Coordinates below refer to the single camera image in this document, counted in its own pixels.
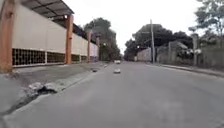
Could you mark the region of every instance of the white wall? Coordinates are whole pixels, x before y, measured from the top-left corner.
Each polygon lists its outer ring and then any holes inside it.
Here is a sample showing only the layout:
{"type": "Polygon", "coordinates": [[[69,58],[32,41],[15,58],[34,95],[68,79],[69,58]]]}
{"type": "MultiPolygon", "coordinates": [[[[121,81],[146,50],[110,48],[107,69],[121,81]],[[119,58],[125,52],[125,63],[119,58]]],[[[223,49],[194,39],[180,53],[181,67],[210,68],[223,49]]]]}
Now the white wall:
{"type": "Polygon", "coordinates": [[[147,48],[138,52],[137,54],[138,61],[151,61],[151,48],[147,48]]]}
{"type": "Polygon", "coordinates": [[[98,47],[93,43],[90,44],[90,56],[98,56],[98,47]]]}
{"type": "Polygon", "coordinates": [[[72,54],[87,56],[88,41],[73,33],[72,54]]]}
{"type": "Polygon", "coordinates": [[[65,53],[66,29],[18,4],[13,48],[65,53]]]}

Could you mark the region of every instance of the street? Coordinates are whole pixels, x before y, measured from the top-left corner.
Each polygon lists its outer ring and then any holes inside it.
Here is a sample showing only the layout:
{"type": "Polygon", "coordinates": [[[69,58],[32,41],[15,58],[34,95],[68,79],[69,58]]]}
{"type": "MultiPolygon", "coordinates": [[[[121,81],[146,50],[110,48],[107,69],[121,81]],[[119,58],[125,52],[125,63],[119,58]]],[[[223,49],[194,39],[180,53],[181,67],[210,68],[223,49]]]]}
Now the street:
{"type": "Polygon", "coordinates": [[[224,79],[143,63],[112,64],[7,117],[9,128],[218,128],[224,79]],[[116,68],[121,74],[114,74],[116,68]]]}

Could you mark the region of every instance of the vegetation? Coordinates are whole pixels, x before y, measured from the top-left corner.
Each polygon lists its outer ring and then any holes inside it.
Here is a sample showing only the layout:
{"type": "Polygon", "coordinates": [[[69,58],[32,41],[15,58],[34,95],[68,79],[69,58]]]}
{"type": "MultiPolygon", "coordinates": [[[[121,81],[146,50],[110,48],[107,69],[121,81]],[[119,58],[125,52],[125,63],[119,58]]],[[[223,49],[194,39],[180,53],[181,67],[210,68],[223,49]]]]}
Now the vegetation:
{"type": "Polygon", "coordinates": [[[112,61],[120,57],[120,50],[116,43],[116,33],[110,29],[111,23],[103,18],[97,18],[84,26],[87,32],[92,30],[92,37],[100,37],[100,59],[112,61]]]}
{"type": "Polygon", "coordinates": [[[224,1],[223,0],[197,0],[202,3],[202,6],[198,8],[195,13],[197,16],[197,29],[205,29],[206,36],[214,37],[218,35],[220,39],[217,39],[216,42],[220,43],[220,46],[223,45],[223,29],[224,29],[224,1]]]}
{"type": "MultiPolygon", "coordinates": [[[[173,33],[171,30],[163,28],[160,24],[153,24],[155,47],[168,45],[170,41],[179,40],[188,47],[192,47],[191,38],[185,32],[173,33]]],[[[151,47],[151,25],[144,25],[139,31],[133,34],[134,40],[126,42],[124,58],[133,60],[138,51],[151,47]]]]}

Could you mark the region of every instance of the overcast sky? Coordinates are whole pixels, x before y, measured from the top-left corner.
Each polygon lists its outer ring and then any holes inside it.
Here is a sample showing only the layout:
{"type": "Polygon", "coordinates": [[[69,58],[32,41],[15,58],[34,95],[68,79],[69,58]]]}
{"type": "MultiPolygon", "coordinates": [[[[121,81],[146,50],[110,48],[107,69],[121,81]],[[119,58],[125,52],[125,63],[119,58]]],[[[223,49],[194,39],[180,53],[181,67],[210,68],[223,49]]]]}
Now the overcast sky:
{"type": "Polygon", "coordinates": [[[117,33],[121,51],[125,42],[143,25],[161,24],[163,27],[188,33],[188,27],[195,25],[194,12],[200,5],[196,0],[64,0],[75,12],[74,22],[85,25],[91,20],[103,17],[111,21],[117,33]]]}

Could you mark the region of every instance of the car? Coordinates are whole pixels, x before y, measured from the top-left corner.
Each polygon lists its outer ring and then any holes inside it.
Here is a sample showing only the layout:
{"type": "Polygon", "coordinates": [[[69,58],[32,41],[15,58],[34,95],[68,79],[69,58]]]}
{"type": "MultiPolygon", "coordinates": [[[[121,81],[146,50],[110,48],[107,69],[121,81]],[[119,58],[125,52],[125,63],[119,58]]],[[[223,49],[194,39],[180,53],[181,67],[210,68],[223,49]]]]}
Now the car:
{"type": "Polygon", "coordinates": [[[120,74],[121,73],[121,69],[115,69],[114,70],[114,74],[120,74]]]}
{"type": "Polygon", "coordinates": [[[115,64],[121,64],[121,61],[120,60],[115,60],[114,63],[115,64]]]}

